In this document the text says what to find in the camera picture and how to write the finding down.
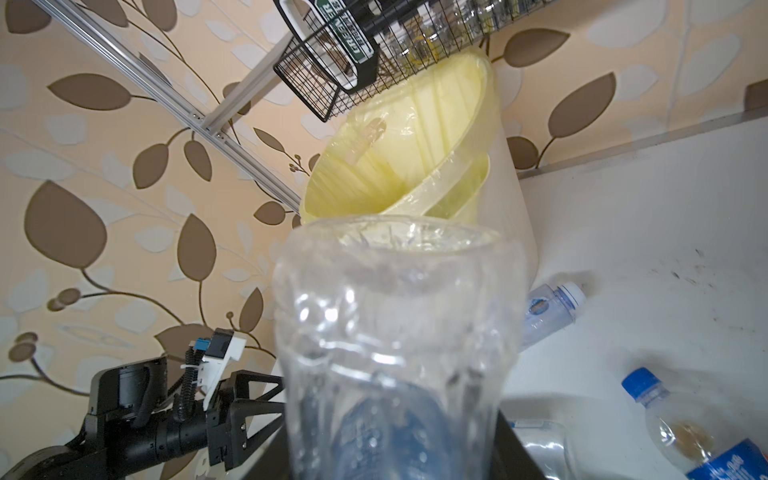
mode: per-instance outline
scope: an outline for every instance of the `black wire basket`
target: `black wire basket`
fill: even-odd
[[[349,110],[544,0],[274,0],[293,39],[277,75],[321,120]]]

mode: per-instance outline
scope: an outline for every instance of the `green label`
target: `green label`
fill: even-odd
[[[330,22],[331,18],[343,12],[346,8],[341,0],[315,0],[317,11],[325,20]],[[363,63],[373,56],[373,48],[368,42],[366,36],[362,33],[359,25],[349,12],[344,12],[337,19],[329,23],[338,38],[341,38],[344,50],[355,63]]]

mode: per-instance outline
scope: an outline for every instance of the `white bottle cap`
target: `white bottle cap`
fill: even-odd
[[[584,292],[573,282],[563,282],[558,285],[558,288],[562,290],[565,296],[574,304],[574,308],[578,308],[584,304],[587,296]]]

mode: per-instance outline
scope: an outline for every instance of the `clear plastic bottle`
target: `clear plastic bottle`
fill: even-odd
[[[656,448],[691,480],[765,480],[768,458],[713,407],[670,392],[646,368],[621,382],[645,411]]]
[[[435,3],[433,18],[439,19],[440,42],[449,53],[463,48],[467,42],[472,42],[462,16],[466,5],[467,0],[440,0]]]
[[[565,427],[549,420],[509,422],[525,451],[547,480],[575,480]]]
[[[430,217],[318,220],[275,266],[296,480],[484,480],[525,251]]]
[[[427,4],[419,5],[416,15],[406,21],[405,28],[412,39],[409,57],[414,67],[419,69],[437,61],[439,54],[434,42],[437,34]]]
[[[554,290],[545,284],[530,292],[521,350],[571,325],[574,322],[575,310],[586,298],[584,292],[573,282],[562,283]]]
[[[393,61],[399,66],[404,75],[413,73],[413,65],[409,58],[412,48],[408,32],[398,22],[389,25],[391,35],[388,35],[387,48],[392,53]]]

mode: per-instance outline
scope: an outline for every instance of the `blue bottle cap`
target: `blue bottle cap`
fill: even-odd
[[[641,395],[647,392],[650,387],[658,385],[659,383],[661,383],[661,380],[656,378],[649,369],[640,367],[627,375],[627,378],[621,382],[621,386],[624,387],[624,390],[627,390],[627,393],[629,393],[633,399],[637,400]]]

